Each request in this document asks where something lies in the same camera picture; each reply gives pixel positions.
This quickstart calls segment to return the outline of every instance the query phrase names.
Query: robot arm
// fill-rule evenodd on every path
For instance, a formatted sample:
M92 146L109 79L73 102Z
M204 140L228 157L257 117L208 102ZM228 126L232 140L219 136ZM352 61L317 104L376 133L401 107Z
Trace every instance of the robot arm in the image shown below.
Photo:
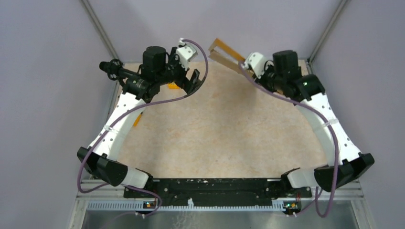
M334 141L328 129L330 125L338 139L339 161L337 187L360 177L373 163L371 154L363 154L349 139L336 118L319 79L313 75L301 75L297 53L291 50L273 54L273 64L258 52L251 53L244 62L244 68L252 70L256 83L271 92L279 92L296 102L315 108L323 114L325 123L314 112L297 106L312 127L326 154L327 165L315 169L293 169L281 176L287 188L320 186L330 191L334 166Z
M179 47L173 47L171 53L159 46L151 46L143 53L141 73L132 72L123 68L119 60L101 62L100 69L108 74L109 79L118 80L123 88L117 106L100 131L97 138L88 148L81 147L77 156L81 161L88 150L95 145L98 138L103 136L101 142L91 152L87 159L85 169L95 177L102 179L112 186L130 185L144 188L152 181L152 175L136 168L130 168L117 162L119 152L134 124L136 118L145 110L144 107L129 113L112 127L112 123L129 110L150 103L152 98L160 91L160 86L175 82L187 94L193 92L200 84L200 73L194 70L191 79L187 79L189 62L197 55L196 49L185 44L180 39Z

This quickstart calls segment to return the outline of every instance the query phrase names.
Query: beige tabletop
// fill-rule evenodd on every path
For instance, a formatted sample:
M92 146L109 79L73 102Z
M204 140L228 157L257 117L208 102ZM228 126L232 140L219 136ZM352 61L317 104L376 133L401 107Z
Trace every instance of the beige tabletop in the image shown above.
M300 62L308 74L305 62ZM203 62L193 62L201 77ZM137 70L138 64L126 64ZM162 86L153 101L185 95ZM147 107L119 161L154 177L279 177L296 167L326 163L307 120L216 62L194 95Z

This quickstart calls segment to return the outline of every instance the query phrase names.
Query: gray wall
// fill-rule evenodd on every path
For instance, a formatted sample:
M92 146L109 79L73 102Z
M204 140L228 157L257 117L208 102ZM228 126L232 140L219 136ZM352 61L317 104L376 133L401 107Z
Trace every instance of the gray wall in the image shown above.
M403 0L351 1L314 63L349 136L375 158L361 185L386 229L405 223L404 10Z
M310 56L339 0L90 0L119 57L140 62L151 45L216 37L242 55L294 49Z
M107 117L110 57L78 0L2 0L0 21L0 228L65 228L76 152Z

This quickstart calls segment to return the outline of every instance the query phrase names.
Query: orange object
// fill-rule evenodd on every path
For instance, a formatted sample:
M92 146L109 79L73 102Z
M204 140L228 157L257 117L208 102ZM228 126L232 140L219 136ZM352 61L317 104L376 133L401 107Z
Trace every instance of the orange object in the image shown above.
M140 120L140 117L142 116L142 113L140 113L140 115L138 116L138 118L135 120L134 126L137 126L137 124L138 124L138 122L139 122L139 120Z
M175 83L170 83L167 85L170 89L180 89Z

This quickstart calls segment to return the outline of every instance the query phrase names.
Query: gray floor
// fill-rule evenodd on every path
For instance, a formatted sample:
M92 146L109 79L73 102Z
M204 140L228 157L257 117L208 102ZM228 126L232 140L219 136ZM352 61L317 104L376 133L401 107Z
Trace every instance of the gray floor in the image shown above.
M321 202L321 211L326 207ZM88 211L82 229L98 229L121 211ZM329 216L320 218L315 206L297 218L279 217L281 212L159 212L150 218L125 215L105 229L357 229L350 201L336 201Z

